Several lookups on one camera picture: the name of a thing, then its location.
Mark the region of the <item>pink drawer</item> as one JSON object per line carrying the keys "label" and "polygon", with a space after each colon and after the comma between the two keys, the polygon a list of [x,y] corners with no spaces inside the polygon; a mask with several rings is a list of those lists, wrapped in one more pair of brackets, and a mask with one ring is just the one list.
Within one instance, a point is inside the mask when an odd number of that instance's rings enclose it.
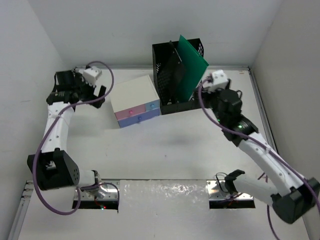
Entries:
{"label": "pink drawer", "polygon": [[141,104],[141,105],[134,106],[134,107],[131,107],[128,109],[117,111],[114,114],[115,114],[115,117],[117,120],[122,120],[122,119],[130,118],[135,115],[144,113],[145,111],[146,111],[145,105]]}

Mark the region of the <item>white drawer cabinet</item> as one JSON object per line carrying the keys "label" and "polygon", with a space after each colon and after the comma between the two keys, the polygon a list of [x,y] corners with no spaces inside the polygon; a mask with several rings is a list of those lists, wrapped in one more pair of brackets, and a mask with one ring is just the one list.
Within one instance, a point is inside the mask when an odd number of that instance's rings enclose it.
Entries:
{"label": "white drawer cabinet", "polygon": [[110,94],[114,115],[118,111],[145,105],[158,99],[160,100],[149,75],[118,83],[113,87]]}

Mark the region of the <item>purple wide drawer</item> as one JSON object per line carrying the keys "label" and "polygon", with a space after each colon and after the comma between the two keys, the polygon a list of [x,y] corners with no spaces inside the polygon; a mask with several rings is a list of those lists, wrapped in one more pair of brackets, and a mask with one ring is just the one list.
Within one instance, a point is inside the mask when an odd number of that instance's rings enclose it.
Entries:
{"label": "purple wide drawer", "polygon": [[146,111],[146,112],[138,114],[138,115],[134,115],[134,116],[131,116],[128,118],[118,120],[118,125],[120,128],[125,128],[128,126],[139,124],[139,123],[144,122],[146,120],[155,118],[155,117],[159,116],[160,113],[161,113],[160,108],[155,108],[153,110]]}

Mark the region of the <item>green notebook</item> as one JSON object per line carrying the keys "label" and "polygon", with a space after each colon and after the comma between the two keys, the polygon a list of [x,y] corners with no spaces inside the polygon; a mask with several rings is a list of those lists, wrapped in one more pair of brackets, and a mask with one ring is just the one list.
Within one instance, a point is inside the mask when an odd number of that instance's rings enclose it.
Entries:
{"label": "green notebook", "polygon": [[209,63],[204,58],[204,47],[199,38],[187,40],[180,35],[177,53],[184,66],[184,75],[176,89],[176,98],[180,103],[188,102],[202,79]]}

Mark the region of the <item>light blue small drawer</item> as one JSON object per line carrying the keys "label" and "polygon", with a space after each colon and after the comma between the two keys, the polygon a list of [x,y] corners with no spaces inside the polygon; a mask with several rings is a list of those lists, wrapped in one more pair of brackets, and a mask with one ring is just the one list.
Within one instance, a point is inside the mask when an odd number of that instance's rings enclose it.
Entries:
{"label": "light blue small drawer", "polygon": [[158,109],[159,107],[160,107],[160,100],[159,99],[153,100],[145,104],[145,111],[146,112],[152,111],[154,109]]}

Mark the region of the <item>black mesh file organizer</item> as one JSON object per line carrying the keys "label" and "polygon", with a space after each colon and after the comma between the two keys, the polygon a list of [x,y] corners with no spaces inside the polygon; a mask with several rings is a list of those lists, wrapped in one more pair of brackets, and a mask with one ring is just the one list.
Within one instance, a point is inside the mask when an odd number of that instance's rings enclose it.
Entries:
{"label": "black mesh file organizer", "polygon": [[200,108],[197,97],[187,102],[179,102],[175,90],[186,74],[186,67],[177,52],[178,41],[152,45],[153,82],[160,98],[162,115],[174,114]]}

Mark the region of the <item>black clipboard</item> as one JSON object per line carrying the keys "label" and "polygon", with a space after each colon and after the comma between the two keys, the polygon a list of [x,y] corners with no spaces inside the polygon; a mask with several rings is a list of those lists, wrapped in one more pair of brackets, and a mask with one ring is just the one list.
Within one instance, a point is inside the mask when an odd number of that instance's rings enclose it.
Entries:
{"label": "black clipboard", "polygon": [[161,76],[164,80],[163,103],[165,105],[176,97],[178,86],[186,72],[182,59],[171,40],[168,46],[170,50],[169,58],[161,71]]}

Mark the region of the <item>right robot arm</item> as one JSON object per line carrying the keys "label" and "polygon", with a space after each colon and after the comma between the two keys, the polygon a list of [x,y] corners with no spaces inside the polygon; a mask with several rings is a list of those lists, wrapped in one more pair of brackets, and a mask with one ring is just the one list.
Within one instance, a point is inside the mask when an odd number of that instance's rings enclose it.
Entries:
{"label": "right robot arm", "polygon": [[224,178],[223,190],[230,195],[246,193],[271,206],[277,216],[293,224],[314,206],[319,206],[320,183],[306,179],[289,166],[268,145],[258,128],[242,115],[242,92],[230,89],[231,81],[206,79],[208,87],[198,90],[200,106],[210,108],[215,116],[211,121],[221,128],[224,136],[246,153],[269,177],[272,185],[248,177],[235,170]]}

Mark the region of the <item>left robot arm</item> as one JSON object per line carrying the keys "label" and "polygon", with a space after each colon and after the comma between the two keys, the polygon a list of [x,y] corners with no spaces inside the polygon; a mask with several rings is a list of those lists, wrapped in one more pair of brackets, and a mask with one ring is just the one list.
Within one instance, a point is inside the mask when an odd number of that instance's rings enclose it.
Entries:
{"label": "left robot arm", "polygon": [[67,154],[67,139],[75,103],[95,100],[92,106],[100,108],[104,100],[95,95],[96,82],[102,76],[97,67],[83,72],[59,71],[54,75],[54,87],[46,99],[48,115],[44,135],[36,164],[36,181],[42,191],[96,183],[94,170],[80,170]]}

